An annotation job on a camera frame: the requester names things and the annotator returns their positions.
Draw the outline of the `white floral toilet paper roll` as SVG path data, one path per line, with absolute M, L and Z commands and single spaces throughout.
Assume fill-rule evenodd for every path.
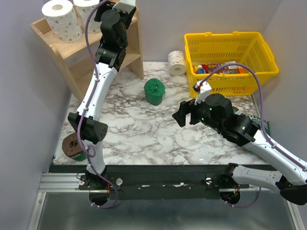
M 186 73 L 185 56 L 181 51 L 173 51 L 168 54 L 169 73 L 179 76 Z
M 58 41 L 72 43 L 81 38 L 82 29 L 69 0 L 50 0 L 41 11 Z
M 100 0 L 73 0 L 75 5 L 76 13 L 80 18 L 82 28 L 85 31 L 85 26 L 89 14 L 92 12 L 94 7 L 100 2 Z M 95 13 L 92 15 L 88 24 L 88 33 L 98 33 L 100 32 L 100 23 L 94 20 Z

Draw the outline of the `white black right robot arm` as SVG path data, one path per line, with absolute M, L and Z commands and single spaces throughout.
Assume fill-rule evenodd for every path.
M 284 199 L 296 205 L 307 203 L 307 172 L 281 154 L 283 150 L 290 157 L 293 156 L 287 149 L 278 147 L 276 143 L 271 144 L 272 139 L 265 138 L 263 129 L 257 123 L 244 114 L 235 114 L 230 99 L 216 93 L 200 103 L 194 99 L 182 101 L 172 117 L 180 127 L 184 127 L 186 115 L 190 115 L 191 125 L 203 123 L 229 142 L 255 153 L 275 168 L 266 171 L 229 163 L 217 179 L 208 178 L 207 184 L 220 188 L 255 185 L 278 191 Z

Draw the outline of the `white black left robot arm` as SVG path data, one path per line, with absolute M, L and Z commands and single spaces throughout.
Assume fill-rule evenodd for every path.
M 95 189 L 102 189 L 106 185 L 106 177 L 102 174 L 106 168 L 102 145 L 108 126 L 100 122 L 101 108 L 126 56 L 127 29 L 135 12 L 136 3 L 133 0 L 120 0 L 117 3 L 101 0 L 89 13 L 84 28 L 88 50 L 91 50 L 88 27 L 92 17 L 100 23 L 102 37 L 96 53 L 89 53 L 94 71 L 85 97 L 76 113 L 69 113 L 68 121 L 87 156 L 86 169 L 93 174 L 90 184 Z

